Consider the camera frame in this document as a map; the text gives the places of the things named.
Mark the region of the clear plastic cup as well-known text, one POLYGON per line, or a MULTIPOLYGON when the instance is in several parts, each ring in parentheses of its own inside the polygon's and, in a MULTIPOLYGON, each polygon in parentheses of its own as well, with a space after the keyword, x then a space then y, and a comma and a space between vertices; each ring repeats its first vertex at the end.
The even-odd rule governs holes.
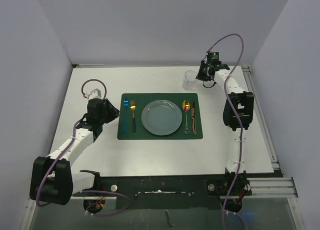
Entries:
POLYGON ((182 88, 184 90, 191 90, 197 82, 196 76, 197 73, 195 71, 186 71, 182 81, 182 88))

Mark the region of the blue plastic spoon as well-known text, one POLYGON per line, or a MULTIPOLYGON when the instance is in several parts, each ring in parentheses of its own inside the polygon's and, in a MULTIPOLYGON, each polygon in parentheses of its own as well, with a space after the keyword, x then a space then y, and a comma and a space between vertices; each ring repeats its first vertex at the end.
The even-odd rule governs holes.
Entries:
POLYGON ((127 132, 127 109, 129 107, 129 100, 127 98, 124 99, 123 102, 123 106, 124 106, 124 122, 123 122, 123 132, 126 133, 127 132))

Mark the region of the gold fork green handle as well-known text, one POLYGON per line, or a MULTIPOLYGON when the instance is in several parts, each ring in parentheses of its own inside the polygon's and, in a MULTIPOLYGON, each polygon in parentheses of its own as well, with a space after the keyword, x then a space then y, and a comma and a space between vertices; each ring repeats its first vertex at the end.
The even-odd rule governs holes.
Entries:
POLYGON ((132 111, 132 131, 136 131, 136 115, 135 115, 135 110, 136 110, 136 104, 134 100, 130 101, 130 109, 132 111))

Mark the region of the dark green placemat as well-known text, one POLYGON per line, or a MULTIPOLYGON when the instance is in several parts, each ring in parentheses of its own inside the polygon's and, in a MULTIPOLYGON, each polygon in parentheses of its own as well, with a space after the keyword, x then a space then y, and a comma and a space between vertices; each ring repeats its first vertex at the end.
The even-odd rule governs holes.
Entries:
POLYGON ((119 123, 117 138, 119 140, 187 140, 187 139, 202 139, 203 131, 201 124, 201 114, 198 101, 198 95, 196 93, 124 93, 121 96, 121 106, 119 114, 119 123), (124 127, 124 99, 127 98, 129 106, 126 114, 126 133, 123 132, 124 127), (131 111, 131 100, 135 101, 135 122, 136 131, 132 130, 132 118, 133 113, 131 111), (141 114, 142 110, 147 104, 156 100, 168 100, 176 104, 182 112, 182 123, 178 130, 167 136, 156 136, 148 132, 142 125, 141 114), (188 112, 188 125, 189 134, 185 134, 185 112, 183 110, 183 101, 188 100, 190 102, 190 111, 188 112), (192 104, 195 102, 195 117, 196 117, 196 129, 197 135, 194 135, 192 128, 192 104))

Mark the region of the copper knife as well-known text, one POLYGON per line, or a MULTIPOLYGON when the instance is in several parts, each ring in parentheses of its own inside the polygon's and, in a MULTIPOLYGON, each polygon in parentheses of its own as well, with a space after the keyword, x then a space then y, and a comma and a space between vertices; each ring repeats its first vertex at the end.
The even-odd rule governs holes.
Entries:
POLYGON ((191 107, 191 118, 192 118, 192 131, 194 135, 197 135, 197 123, 196 123, 196 105, 195 102, 192 103, 191 107))

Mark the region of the gold iridescent spoon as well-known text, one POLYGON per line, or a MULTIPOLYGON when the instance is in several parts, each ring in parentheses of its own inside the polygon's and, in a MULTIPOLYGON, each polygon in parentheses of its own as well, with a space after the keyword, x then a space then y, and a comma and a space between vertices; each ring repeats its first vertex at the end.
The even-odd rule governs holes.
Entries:
POLYGON ((182 103, 182 108, 185 112, 185 130, 184 133, 185 134, 189 134, 190 130, 189 130, 189 123, 188 123, 188 112, 190 111, 191 105, 190 102, 188 100, 184 100, 182 103))

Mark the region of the teal round plate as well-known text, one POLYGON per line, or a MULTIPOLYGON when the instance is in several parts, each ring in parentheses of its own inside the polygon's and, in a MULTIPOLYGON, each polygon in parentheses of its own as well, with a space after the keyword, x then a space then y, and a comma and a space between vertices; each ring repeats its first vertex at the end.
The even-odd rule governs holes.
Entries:
POLYGON ((182 120, 180 108, 168 100, 150 102, 141 113, 143 127, 156 136, 174 133, 180 127, 182 120))

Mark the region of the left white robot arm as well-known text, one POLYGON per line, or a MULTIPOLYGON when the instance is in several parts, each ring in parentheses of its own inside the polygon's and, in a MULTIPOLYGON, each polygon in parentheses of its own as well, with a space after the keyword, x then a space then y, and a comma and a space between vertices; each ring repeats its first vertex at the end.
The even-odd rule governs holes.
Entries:
POLYGON ((72 194, 82 190, 92 196, 100 193, 100 175, 81 171, 74 177, 72 165, 97 140, 103 131, 103 125, 115 120, 119 114, 120 111, 108 99, 90 99, 87 113, 74 124, 72 135, 48 156, 35 159, 29 197, 38 207, 49 204, 66 205, 72 194))

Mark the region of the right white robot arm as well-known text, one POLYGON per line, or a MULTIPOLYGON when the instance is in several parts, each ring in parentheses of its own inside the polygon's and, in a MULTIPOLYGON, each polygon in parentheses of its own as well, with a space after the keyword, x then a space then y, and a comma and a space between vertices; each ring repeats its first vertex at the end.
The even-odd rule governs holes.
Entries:
POLYGON ((226 102, 222 120, 229 132, 226 170, 235 174, 245 172, 244 145, 246 132, 253 121, 254 94, 244 90, 232 77, 230 68, 220 61, 210 64, 202 60, 196 79, 213 81, 224 91, 226 102))

